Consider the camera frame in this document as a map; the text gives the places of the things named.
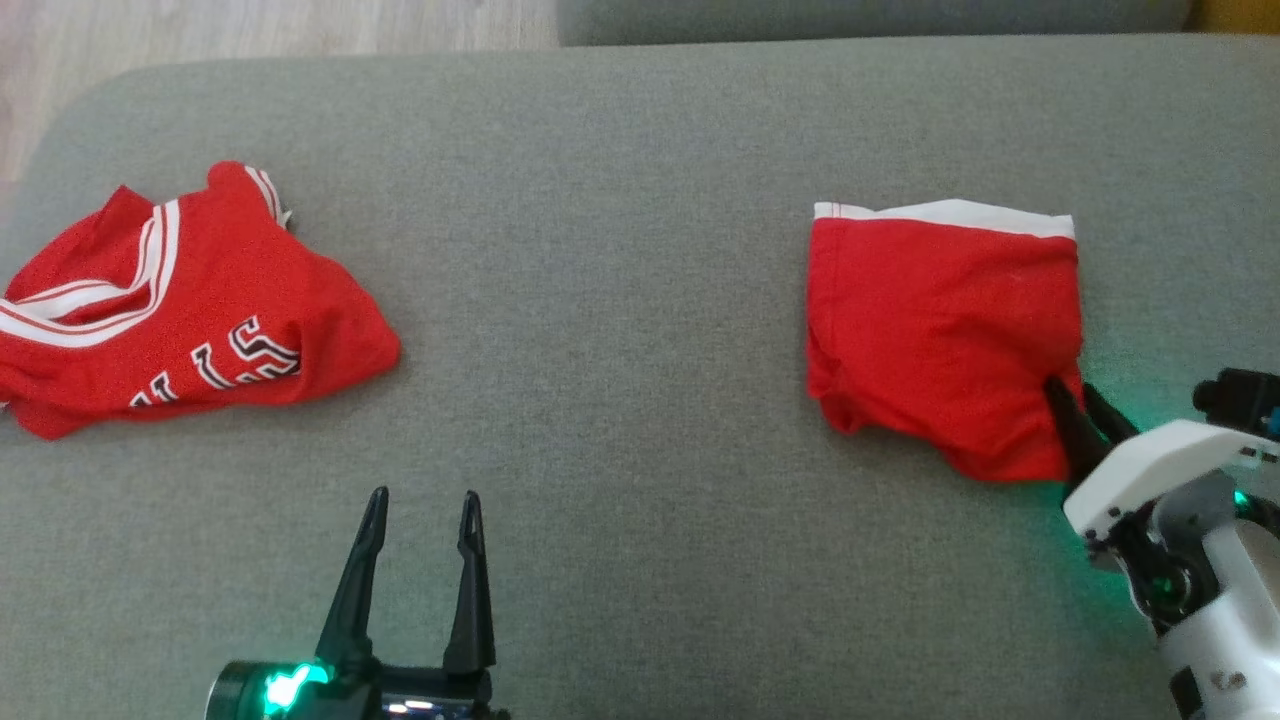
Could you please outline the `red jersey shirt with lettering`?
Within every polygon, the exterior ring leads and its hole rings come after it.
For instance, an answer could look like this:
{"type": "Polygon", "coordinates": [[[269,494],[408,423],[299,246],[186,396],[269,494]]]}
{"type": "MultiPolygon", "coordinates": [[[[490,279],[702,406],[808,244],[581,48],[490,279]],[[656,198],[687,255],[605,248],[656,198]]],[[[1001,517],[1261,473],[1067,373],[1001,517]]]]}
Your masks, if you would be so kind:
{"type": "Polygon", "coordinates": [[[374,297],[289,223],[270,176],[239,161],[165,202],[122,186],[0,293],[0,409],[60,439],[389,372],[402,345],[374,297]]]}

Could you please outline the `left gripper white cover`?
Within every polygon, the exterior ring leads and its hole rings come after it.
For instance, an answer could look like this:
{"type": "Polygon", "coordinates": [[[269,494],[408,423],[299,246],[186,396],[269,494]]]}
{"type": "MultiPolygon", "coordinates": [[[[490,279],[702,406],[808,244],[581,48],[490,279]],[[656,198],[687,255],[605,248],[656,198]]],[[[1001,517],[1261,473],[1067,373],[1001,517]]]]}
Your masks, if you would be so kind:
{"type": "Polygon", "coordinates": [[[497,643],[483,506],[463,500],[457,550],[463,562],[449,643],[439,667],[375,664],[369,618],[378,556],[387,533],[389,489],[369,497],[317,642],[317,660],[298,664],[230,662],[212,683],[205,720],[511,720],[492,705],[497,643]]]}

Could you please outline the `small grey sofa cushion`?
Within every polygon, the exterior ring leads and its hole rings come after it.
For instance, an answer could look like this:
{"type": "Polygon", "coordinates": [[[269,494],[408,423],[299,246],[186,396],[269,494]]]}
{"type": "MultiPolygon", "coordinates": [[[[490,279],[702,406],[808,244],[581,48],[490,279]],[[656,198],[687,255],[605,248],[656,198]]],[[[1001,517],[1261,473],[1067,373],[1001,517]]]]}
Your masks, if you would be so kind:
{"type": "Polygon", "coordinates": [[[556,0],[563,46],[1184,29],[1196,0],[556,0]]]}

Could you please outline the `large grey sofa seat cushion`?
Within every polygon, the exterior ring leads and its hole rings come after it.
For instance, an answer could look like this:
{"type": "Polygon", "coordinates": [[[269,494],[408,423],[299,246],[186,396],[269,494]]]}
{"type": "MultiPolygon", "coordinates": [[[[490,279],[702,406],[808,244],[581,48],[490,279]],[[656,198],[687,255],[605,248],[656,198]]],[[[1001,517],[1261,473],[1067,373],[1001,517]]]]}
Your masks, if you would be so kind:
{"type": "Polygon", "coordinates": [[[131,72],[33,155],[0,282],[119,184],[265,169],[398,331],[296,407],[0,421],[0,720],[202,720],[312,652],[370,492],[370,633],[442,659],[483,497],[516,720],[1178,720],[1052,486],[805,388],[812,208],[1076,223],[1083,368],[1133,421],[1280,372],[1280,38],[847,38],[131,72]]]}

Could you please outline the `red shorts with white waistband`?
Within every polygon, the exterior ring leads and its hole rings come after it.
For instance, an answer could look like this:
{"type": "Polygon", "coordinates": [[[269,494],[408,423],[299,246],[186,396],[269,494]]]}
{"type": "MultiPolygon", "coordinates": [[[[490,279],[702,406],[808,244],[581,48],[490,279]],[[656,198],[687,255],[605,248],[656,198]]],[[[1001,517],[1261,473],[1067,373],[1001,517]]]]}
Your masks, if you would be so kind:
{"type": "Polygon", "coordinates": [[[1043,386],[1080,393],[1083,343],[1073,217],[815,204],[806,391],[837,432],[920,439],[978,482],[1064,480],[1043,386]]]}

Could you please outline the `mustard yellow panel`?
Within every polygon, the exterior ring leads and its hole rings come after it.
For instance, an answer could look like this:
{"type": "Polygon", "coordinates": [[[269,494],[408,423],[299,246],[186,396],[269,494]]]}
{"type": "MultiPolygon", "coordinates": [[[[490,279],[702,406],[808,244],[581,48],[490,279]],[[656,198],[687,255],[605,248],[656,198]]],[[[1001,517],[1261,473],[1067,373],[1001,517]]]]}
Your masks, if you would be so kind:
{"type": "Polygon", "coordinates": [[[1187,29],[1280,36],[1280,0],[1193,0],[1187,29]]]}

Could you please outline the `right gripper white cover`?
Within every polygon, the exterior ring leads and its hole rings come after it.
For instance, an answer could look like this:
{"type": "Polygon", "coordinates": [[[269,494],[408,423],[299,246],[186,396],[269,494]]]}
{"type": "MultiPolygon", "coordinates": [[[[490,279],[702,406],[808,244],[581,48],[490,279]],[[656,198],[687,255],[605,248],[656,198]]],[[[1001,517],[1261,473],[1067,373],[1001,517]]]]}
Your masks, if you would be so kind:
{"type": "Polygon", "coordinates": [[[1258,468],[1263,441],[1190,420],[1139,433],[1092,383],[1076,397],[1057,375],[1043,393],[1073,486],[1062,502],[1068,523],[1097,568],[1125,577],[1152,628],[1170,632],[1226,585],[1210,566],[1210,533],[1263,524],[1262,497],[1226,471],[1258,468]]]}

